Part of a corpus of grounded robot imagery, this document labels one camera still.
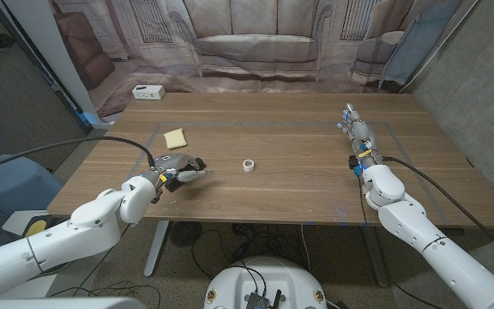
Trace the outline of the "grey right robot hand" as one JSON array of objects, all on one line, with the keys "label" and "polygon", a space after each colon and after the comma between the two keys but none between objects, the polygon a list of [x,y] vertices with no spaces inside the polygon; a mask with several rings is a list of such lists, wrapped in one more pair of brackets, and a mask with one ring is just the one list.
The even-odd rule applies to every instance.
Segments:
[{"label": "grey right robot hand", "polygon": [[383,158],[377,149],[377,140],[372,128],[359,116],[357,110],[348,102],[343,111],[342,121],[337,127],[351,141],[354,155],[348,159],[349,167],[361,175],[364,170],[382,165]]}]

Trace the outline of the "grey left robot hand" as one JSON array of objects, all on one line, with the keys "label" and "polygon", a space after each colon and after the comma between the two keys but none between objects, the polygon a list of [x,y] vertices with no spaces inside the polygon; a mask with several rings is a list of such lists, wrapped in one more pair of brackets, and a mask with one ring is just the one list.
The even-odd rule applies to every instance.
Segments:
[{"label": "grey left robot hand", "polygon": [[205,177],[208,171],[206,165],[199,157],[194,158],[188,154],[165,154],[154,159],[154,167],[142,174],[157,189],[162,185],[174,192],[184,183]]}]

